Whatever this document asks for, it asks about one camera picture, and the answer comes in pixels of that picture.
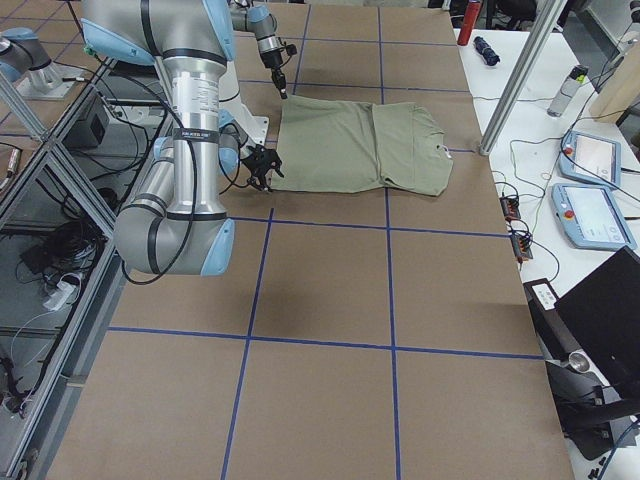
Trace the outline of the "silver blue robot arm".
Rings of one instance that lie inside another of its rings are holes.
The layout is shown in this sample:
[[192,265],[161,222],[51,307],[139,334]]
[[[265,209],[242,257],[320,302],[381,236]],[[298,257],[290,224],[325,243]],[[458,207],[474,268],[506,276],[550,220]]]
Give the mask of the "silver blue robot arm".
[[238,31],[252,33],[278,88],[284,45],[263,6],[229,1],[86,1],[86,46],[105,57],[152,66],[165,81],[171,135],[163,139],[138,193],[118,214],[114,242],[129,267],[151,279],[165,274],[217,276],[228,267],[235,224],[219,199],[220,176],[249,170],[266,190],[277,154],[259,144],[219,88],[234,83]]
[[251,1],[229,1],[233,29],[254,35],[260,59],[271,72],[271,80],[282,99],[287,99],[284,66],[297,54],[296,46],[287,44],[277,34],[277,20],[265,5]]

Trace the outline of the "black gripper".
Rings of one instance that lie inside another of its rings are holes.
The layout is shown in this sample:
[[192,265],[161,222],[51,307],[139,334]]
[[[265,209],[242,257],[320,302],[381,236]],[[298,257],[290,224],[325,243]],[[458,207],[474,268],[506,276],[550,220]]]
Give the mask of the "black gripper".
[[279,92],[282,100],[288,99],[286,90],[286,77],[282,72],[284,61],[280,50],[270,50],[261,53],[261,60],[264,66],[271,71],[271,80]]
[[272,149],[253,149],[242,160],[243,165],[249,170],[250,176],[247,184],[258,191],[272,192],[268,185],[267,174],[275,167],[275,151]]

